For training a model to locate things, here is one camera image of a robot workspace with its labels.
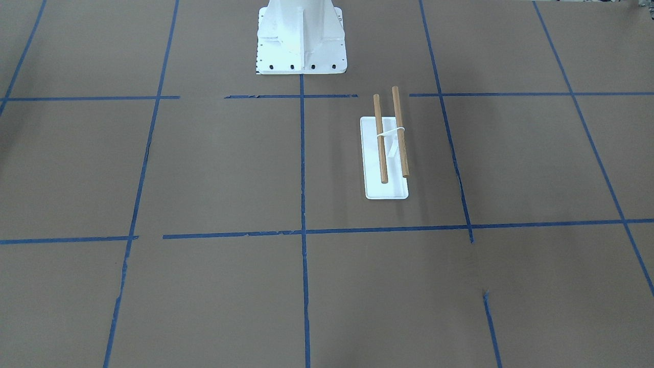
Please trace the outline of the wooden rack rod near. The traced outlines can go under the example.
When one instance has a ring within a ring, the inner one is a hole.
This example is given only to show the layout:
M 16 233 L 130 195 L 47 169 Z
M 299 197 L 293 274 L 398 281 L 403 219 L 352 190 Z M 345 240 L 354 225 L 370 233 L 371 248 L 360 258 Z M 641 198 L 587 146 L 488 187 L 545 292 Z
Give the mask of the wooden rack rod near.
M 381 101 L 379 94 L 373 95 L 373 108 L 375 114 L 375 124 L 376 124 L 376 139 L 378 143 L 378 159 L 379 159 L 379 170 L 381 176 L 381 183 L 388 183 L 388 168 L 386 163 L 386 151 L 385 151 L 385 136 L 383 136 L 383 116 L 381 109 Z

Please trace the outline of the wooden rack rod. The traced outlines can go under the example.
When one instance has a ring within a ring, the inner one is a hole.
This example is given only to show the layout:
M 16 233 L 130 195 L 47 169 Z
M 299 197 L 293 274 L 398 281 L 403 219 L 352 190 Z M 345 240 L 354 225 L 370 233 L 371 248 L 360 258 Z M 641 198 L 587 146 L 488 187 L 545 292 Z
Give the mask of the wooden rack rod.
M 379 170 L 381 176 L 381 183 L 388 183 L 388 168 L 386 163 L 386 151 L 385 151 L 385 136 L 383 136 L 383 116 L 381 109 L 381 101 L 379 94 L 373 95 L 373 108 L 375 114 L 375 124 L 376 124 L 376 139 L 378 143 L 378 159 L 379 159 Z
M 400 156 L 400 168 L 403 178 L 408 178 L 410 175 L 409 165 L 407 160 L 407 147 L 406 147 L 406 134 L 403 122 L 403 111 L 401 106 L 400 91 L 398 86 L 393 86 L 391 88 L 392 99 L 394 103 L 394 116 L 395 116 L 395 127 L 399 140 L 399 156 Z

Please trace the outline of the white towel rack base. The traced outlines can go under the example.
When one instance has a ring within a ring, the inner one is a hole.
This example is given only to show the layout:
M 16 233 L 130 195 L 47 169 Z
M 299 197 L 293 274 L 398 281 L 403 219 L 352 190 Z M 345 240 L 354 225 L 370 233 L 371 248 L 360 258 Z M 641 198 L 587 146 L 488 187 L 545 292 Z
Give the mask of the white towel rack base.
M 402 172 L 399 133 L 403 129 L 394 117 L 383 117 L 378 129 L 376 117 L 360 118 L 364 191 L 369 200 L 406 200 L 407 178 Z

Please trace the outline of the wooden rack rod far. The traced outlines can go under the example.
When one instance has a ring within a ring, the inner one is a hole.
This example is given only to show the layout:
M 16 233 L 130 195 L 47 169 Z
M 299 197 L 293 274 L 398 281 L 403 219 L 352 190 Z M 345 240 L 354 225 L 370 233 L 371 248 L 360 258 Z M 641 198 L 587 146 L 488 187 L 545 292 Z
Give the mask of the wooden rack rod far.
M 410 175 L 409 165 L 407 160 L 407 147 L 406 147 L 406 134 L 403 122 L 403 111 L 401 106 L 400 91 L 398 86 L 393 86 L 391 88 L 392 99 L 394 103 L 394 116 L 395 116 L 395 127 L 399 140 L 399 156 L 400 156 L 400 168 L 403 178 L 408 178 Z

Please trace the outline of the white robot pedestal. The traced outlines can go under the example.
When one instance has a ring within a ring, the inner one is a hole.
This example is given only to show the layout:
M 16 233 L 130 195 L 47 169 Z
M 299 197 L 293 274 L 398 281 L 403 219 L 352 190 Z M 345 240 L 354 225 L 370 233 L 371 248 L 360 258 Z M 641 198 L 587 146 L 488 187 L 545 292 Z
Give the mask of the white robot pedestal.
M 257 74 L 346 72 L 343 12 L 332 1 L 270 1 L 258 21 Z

